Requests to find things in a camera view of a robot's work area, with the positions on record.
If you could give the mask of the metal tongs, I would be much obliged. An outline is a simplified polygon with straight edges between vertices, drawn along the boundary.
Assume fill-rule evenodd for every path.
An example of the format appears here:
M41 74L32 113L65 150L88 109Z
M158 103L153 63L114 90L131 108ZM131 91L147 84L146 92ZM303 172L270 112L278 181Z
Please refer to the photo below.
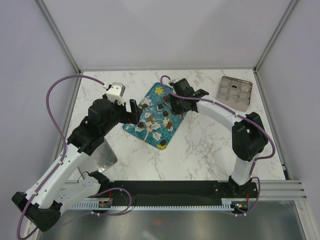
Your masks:
M183 120L185 118L185 109L181 105L181 100L175 96L171 95L165 95L164 97L168 98L168 101L163 102L167 105L168 108L170 108L173 115L179 115L180 119Z

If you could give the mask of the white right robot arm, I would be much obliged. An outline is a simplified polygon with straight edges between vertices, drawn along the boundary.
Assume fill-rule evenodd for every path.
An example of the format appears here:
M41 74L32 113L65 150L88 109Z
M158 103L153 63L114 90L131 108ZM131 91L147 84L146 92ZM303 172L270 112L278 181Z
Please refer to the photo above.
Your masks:
M234 109L217 101L202 89L190 96L170 94L169 102L173 114L193 111L215 120L231 132L231 145L236 161L229 177L228 191L237 198L246 193L254 160L269 142L260 115L256 112L245 116L237 115Z

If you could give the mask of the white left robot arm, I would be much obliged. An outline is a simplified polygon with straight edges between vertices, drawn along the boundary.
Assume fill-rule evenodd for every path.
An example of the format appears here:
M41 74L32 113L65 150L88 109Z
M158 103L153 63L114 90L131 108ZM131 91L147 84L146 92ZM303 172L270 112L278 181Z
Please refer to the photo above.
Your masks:
M124 105L100 98L88 108L88 114L66 140L61 156L26 192L16 192L12 202L38 230L46 232L71 206L91 196L105 197L110 190L109 179L98 171L89 174L82 183L61 190L71 174L89 159L104 143L105 136L117 124L137 124L142 109L134 99L130 111Z

